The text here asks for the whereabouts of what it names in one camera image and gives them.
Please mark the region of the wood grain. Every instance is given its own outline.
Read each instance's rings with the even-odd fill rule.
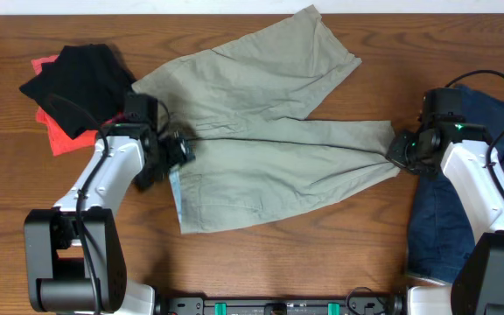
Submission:
[[[141,78],[168,60],[238,39],[285,16],[0,17],[0,314],[32,313],[22,226],[77,179],[92,149],[52,157],[36,104],[18,87],[30,60],[63,45],[112,44]],[[477,68],[504,72],[504,15],[324,15],[362,65],[311,118],[415,126],[423,92]],[[504,99],[504,83],[467,81]],[[401,173],[339,204],[288,220],[181,235],[170,186],[130,188],[116,218],[129,276],[167,295],[344,296],[391,290],[403,273],[417,178]]]

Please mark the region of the blue jeans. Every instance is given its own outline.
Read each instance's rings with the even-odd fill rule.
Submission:
[[[469,87],[463,112],[468,123],[485,125],[493,138],[504,129],[504,102]],[[504,171],[504,137],[496,146]],[[408,229],[408,272],[452,283],[472,253],[470,222],[451,182],[442,173],[436,179],[421,177]]]

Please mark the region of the white wall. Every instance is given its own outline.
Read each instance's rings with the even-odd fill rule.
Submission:
[[[504,13],[504,0],[0,0],[0,14]]]

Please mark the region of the folded clothes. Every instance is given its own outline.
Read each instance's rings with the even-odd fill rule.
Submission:
[[[20,87],[72,139],[94,123],[105,123],[123,110],[125,92],[134,79],[106,45],[65,46],[53,63]]]
[[[504,129],[504,102],[469,87],[462,111],[469,123],[487,127],[493,138]],[[495,147],[504,171],[504,137]],[[452,283],[474,248],[470,222],[459,196],[443,174],[421,177],[408,230],[408,272],[416,277]]]
[[[303,121],[360,64],[311,6],[134,83],[195,134],[196,160],[171,174],[182,233],[288,218],[394,177],[390,122]]]
[[[31,63],[34,68],[34,73],[36,75],[40,74],[42,72],[42,64],[53,63],[57,58],[58,55],[32,60]],[[50,147],[52,148],[54,156],[95,145],[96,130],[87,130],[80,136],[72,139],[63,131],[58,123],[40,107],[38,107],[36,111],[36,121],[46,125]]]

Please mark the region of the khaki pants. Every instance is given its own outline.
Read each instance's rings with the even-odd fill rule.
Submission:
[[[134,83],[195,133],[196,160],[171,175],[182,233],[281,220],[395,176],[390,122],[303,121],[360,63],[311,6]]]

